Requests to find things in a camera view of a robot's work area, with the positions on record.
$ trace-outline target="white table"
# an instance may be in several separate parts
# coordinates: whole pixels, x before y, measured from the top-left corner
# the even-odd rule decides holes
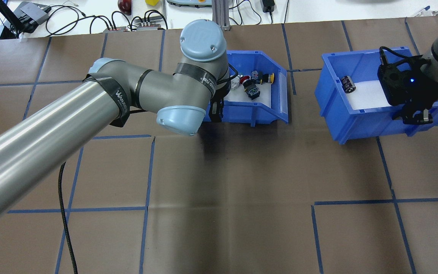
[[[64,0],[30,0],[43,5],[61,5]],[[229,0],[233,6],[235,0]],[[259,0],[251,0],[253,8],[261,15],[261,24],[271,23],[270,16],[261,12]],[[9,0],[8,6],[14,10],[21,3],[21,0]],[[105,15],[111,17],[111,13],[117,8],[117,0],[73,0],[79,9],[87,15]],[[285,6],[287,0],[275,0],[276,7],[273,12],[273,23],[282,23],[285,17]],[[431,9],[438,10],[438,0],[393,0],[386,2],[374,2],[372,0],[290,0],[286,22],[310,22],[310,21],[336,21],[352,19],[376,19],[410,17],[418,10],[431,6]],[[146,5],[144,0],[133,0],[133,16],[143,16],[148,9],[162,11],[160,4],[155,7]],[[240,5],[241,14],[245,24],[256,24],[259,18],[251,10],[248,2]],[[203,7],[177,7],[165,3],[165,13],[169,28],[180,29],[195,19],[212,19],[212,8]],[[230,17],[239,21],[237,9],[230,11]],[[126,20],[120,14],[114,16],[116,25],[127,25]],[[66,24],[74,21],[76,14],[72,11],[59,11],[49,21],[49,29],[56,31]],[[75,29],[67,35],[89,33],[89,25],[92,19],[78,22]],[[96,20],[92,27],[92,33],[99,33],[105,29],[103,21]],[[39,26],[34,33],[23,33],[22,38],[43,37],[48,33],[44,26]]]

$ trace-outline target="light blue joint cover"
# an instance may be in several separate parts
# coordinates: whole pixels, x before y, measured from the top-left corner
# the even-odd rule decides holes
[[[205,110],[199,107],[170,106],[158,111],[157,123],[175,133],[193,136],[204,117]]]
[[[105,64],[109,63],[109,62],[113,62],[113,61],[121,61],[124,62],[123,60],[120,59],[111,59],[111,58],[100,58],[97,59],[94,64],[92,65],[92,67],[90,67],[89,69],[89,73],[95,73],[98,72],[99,69],[101,69]]]
[[[182,30],[180,47],[187,58],[197,62],[209,62],[226,52],[226,39],[219,25],[200,19],[188,23]]]

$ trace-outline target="blue tape line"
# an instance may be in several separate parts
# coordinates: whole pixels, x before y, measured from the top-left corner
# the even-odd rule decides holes
[[[162,31],[162,45],[160,48],[160,61],[158,63],[158,71],[162,71],[162,63],[163,63],[163,47],[165,46],[165,30]]]
[[[106,211],[131,211],[131,210],[146,210],[146,207],[128,206],[128,207],[72,208],[70,211],[71,212],[106,212]]]
[[[361,204],[388,204],[393,200],[358,200],[358,201],[319,201],[314,205],[361,205]]]
[[[317,70],[322,70],[320,69],[289,69],[287,70],[287,72],[305,72],[305,71],[317,71]]]
[[[290,47],[288,46],[288,38],[287,38],[287,31],[285,30],[285,24],[281,24],[281,29],[283,31],[283,38],[285,39],[285,48],[287,49],[288,66],[290,67],[290,69],[293,69],[292,57],[290,56]]]
[[[60,213],[60,209],[12,209],[8,214],[16,213]]]
[[[378,144],[379,154],[381,156],[381,160],[383,161],[384,172],[386,173],[386,179],[388,180],[388,185],[390,187],[391,197],[393,199],[395,212],[397,214],[398,225],[400,226],[401,237],[403,238],[403,244],[405,245],[406,254],[408,256],[408,262],[410,263],[412,274],[416,274],[417,271],[415,270],[415,264],[413,262],[412,252],[410,251],[410,246],[408,245],[408,239],[406,237],[405,227],[403,226],[402,215],[400,214],[400,208],[398,208],[398,202],[397,202],[397,197],[395,195],[395,191],[392,189],[391,176],[388,170],[388,165],[386,164],[386,158],[384,157],[383,147],[381,145],[381,141],[379,140],[379,137],[376,137],[376,143]]]
[[[68,210],[72,210],[72,201],[73,201],[73,195],[75,192],[75,186],[77,185],[77,178],[79,177],[79,170],[80,170],[80,163],[82,161],[82,155],[84,154],[84,148],[80,149],[79,152],[79,159],[77,161],[77,167],[75,168],[75,174],[73,176],[73,183],[72,183],[72,190],[70,192],[70,198],[68,199]]]
[[[388,165],[386,163],[386,158],[384,157],[383,147],[381,146],[381,141],[379,140],[379,137],[376,137],[376,143],[378,144],[379,154],[381,155],[381,160],[383,162],[384,173],[386,174],[386,179],[388,180],[388,185],[391,189],[391,176],[388,172]]]
[[[400,226],[401,237],[403,238],[403,244],[405,245],[406,254],[408,256],[408,262],[410,263],[412,274],[416,274],[417,270],[415,269],[415,264],[412,258],[412,252],[410,251],[410,246],[408,245],[408,239],[406,237],[405,226],[403,225],[402,215],[400,214],[400,208],[398,207],[397,197],[393,189],[391,189],[391,196],[393,197],[393,201],[394,201],[393,204],[395,205],[395,212],[397,214],[398,225]]]
[[[35,85],[71,84],[71,83],[82,83],[82,81],[81,80],[70,80],[70,81],[38,82],[38,83],[35,83]]]
[[[292,72],[290,73],[290,80],[292,81],[292,91],[294,95],[297,95],[297,89],[295,88],[294,74]]]
[[[396,199],[397,203],[427,203],[438,202],[438,198],[413,198],[413,199]]]
[[[104,51],[106,50],[107,42],[108,42],[108,33],[104,35],[104,43],[102,44],[101,58],[104,57]]]
[[[12,86],[32,86],[35,83],[14,83],[14,84],[0,84],[0,87],[12,87]]]
[[[148,170],[148,189],[146,190],[146,208],[144,210],[143,233],[141,234],[140,274],[143,274],[144,247],[146,241],[146,227],[148,226],[148,206],[150,205],[151,175],[153,172],[154,155],[155,155],[155,138],[153,138],[153,142],[151,142],[150,165]]]
[[[73,176],[73,183],[72,183],[72,190],[70,192],[70,198],[68,199],[68,206],[67,206],[67,210],[66,210],[67,211],[67,215],[66,215],[67,222],[68,222],[68,219],[70,218],[70,211],[72,210],[73,195],[75,192],[75,186],[77,184],[77,178],[79,176],[80,163],[82,161],[83,154],[84,154],[84,148],[81,148],[80,152],[79,152],[79,159],[77,161],[77,167],[75,168],[75,174]],[[64,247],[64,241],[66,241],[65,231],[62,230],[62,238],[60,239],[59,256],[57,257],[57,262],[56,262],[56,266],[55,266],[55,274],[59,274],[60,262],[62,260],[62,251],[63,251],[63,247]]]
[[[69,84],[69,83],[82,83],[82,81],[81,80],[71,80],[71,81],[54,81],[54,82],[0,84],[0,87],[30,86],[30,85],[51,85],[51,84]]]
[[[344,34],[346,35],[346,40],[348,41],[349,50],[352,51],[352,44],[351,39],[349,38],[348,29],[346,28],[346,23],[344,23],[344,20],[341,21],[342,28],[344,29]]]
[[[98,136],[92,138],[92,140],[102,140],[102,139],[132,139],[132,138],[148,138],[151,135],[141,134],[141,135],[116,135],[116,136]]]
[[[417,52],[417,55],[420,55],[419,48],[417,48],[417,44],[415,43],[415,39],[413,38],[412,32],[410,31],[410,26],[408,25],[407,17],[405,17],[405,27],[406,31],[408,32],[408,36],[410,37],[410,40],[412,40],[413,47],[415,48],[415,51]]]
[[[55,274],[59,274],[60,262],[62,260],[62,251],[64,248],[64,241],[65,241],[65,233],[62,232],[62,238],[60,239],[59,256],[57,257],[57,264],[55,266]]]
[[[47,58],[48,50],[50,49],[50,43],[52,42],[52,37],[48,38],[47,48],[45,49],[45,53],[43,54],[43,59],[41,60],[40,69],[38,69],[38,74],[36,75],[35,83],[38,82],[40,78],[41,70],[43,69],[43,64],[45,59]],[[33,85],[32,93],[30,94],[30,99],[28,100],[28,104],[26,104],[25,114],[23,115],[23,120],[28,116],[28,110],[30,109],[30,105],[33,100],[33,94],[35,94],[35,89],[37,89],[37,85]]]
[[[320,274],[324,274],[324,267],[322,266],[322,256],[320,254],[319,233],[317,231],[317,220],[315,219],[315,209],[313,206],[311,206],[311,209],[312,209],[313,237],[315,239],[315,248],[317,250],[317,260],[319,262],[319,272],[320,272]]]

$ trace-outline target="power adapter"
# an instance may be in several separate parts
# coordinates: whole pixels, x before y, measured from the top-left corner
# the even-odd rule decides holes
[[[275,0],[261,0],[263,12],[270,13],[275,10]]]

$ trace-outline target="yellow button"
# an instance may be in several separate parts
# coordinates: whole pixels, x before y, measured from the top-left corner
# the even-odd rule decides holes
[[[144,1],[145,3],[151,6],[155,6],[158,2],[160,2],[160,0],[144,0]]]

